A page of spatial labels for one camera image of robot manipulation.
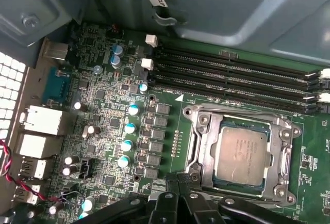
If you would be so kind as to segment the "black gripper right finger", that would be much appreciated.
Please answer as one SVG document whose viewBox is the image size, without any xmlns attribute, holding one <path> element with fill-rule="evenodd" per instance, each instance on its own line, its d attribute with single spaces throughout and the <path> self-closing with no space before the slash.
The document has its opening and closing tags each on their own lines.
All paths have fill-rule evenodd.
<svg viewBox="0 0 330 224">
<path fill-rule="evenodd" d="M 237 197 L 224 197 L 218 202 L 191 190 L 187 173 L 178 174 L 181 201 L 192 223 L 300 223 Z"/>
</svg>

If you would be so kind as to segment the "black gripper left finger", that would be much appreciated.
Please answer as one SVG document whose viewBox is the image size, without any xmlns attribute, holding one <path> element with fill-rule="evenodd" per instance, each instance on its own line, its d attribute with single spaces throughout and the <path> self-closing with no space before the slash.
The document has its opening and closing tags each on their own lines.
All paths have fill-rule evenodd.
<svg viewBox="0 0 330 224">
<path fill-rule="evenodd" d="M 116 203 L 104 207 L 77 223 L 177 223 L 180 187 L 183 173 L 166 175 L 166 190 L 144 197 L 130 194 Z"/>
</svg>

